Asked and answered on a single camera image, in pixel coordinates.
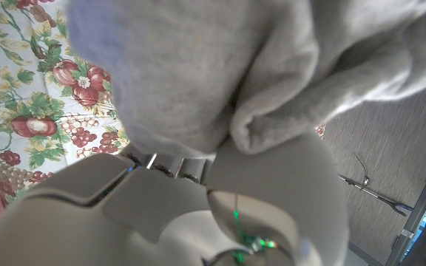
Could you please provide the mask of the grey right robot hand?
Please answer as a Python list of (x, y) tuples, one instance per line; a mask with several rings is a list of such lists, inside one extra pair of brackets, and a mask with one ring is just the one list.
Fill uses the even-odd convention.
[(213, 160), (80, 160), (0, 217), (0, 265), (341, 265), (345, 195), (308, 132), (259, 154), (227, 140)]

